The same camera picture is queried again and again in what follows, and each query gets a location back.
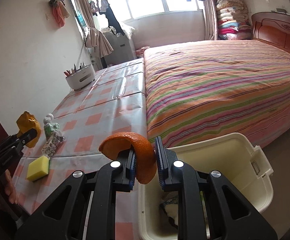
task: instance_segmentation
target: yellow plastic wrapper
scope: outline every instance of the yellow plastic wrapper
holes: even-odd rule
[[[37,136],[32,141],[26,144],[27,147],[33,148],[37,141],[40,138],[41,135],[41,126],[40,123],[36,120],[35,116],[30,114],[29,112],[24,112],[21,114],[21,116],[16,121],[16,124],[18,125],[18,128],[20,129],[18,131],[17,137],[20,137],[23,133],[27,132],[31,128],[35,128],[37,131]]]

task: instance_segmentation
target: white pen holder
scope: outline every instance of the white pen holder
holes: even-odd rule
[[[93,80],[95,80],[95,70],[92,65],[78,69],[74,74],[66,77],[68,85],[74,90],[81,89]]]

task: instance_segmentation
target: human hand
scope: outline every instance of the human hand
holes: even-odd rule
[[[4,191],[6,193],[6,195],[9,196],[9,201],[11,204],[17,204],[18,203],[18,195],[16,193],[13,181],[12,181],[12,177],[11,177],[11,173],[9,170],[5,171],[5,178],[7,181],[7,184],[4,188]]]

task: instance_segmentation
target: yellow sponge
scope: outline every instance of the yellow sponge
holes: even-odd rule
[[[26,179],[28,179],[29,181],[35,181],[48,175],[49,161],[49,158],[44,155],[32,161],[28,165]]]

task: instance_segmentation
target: striped bedspread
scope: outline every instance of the striped bedspread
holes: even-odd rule
[[[147,134],[165,147],[239,132],[266,146],[290,128],[290,54],[259,41],[147,49]]]

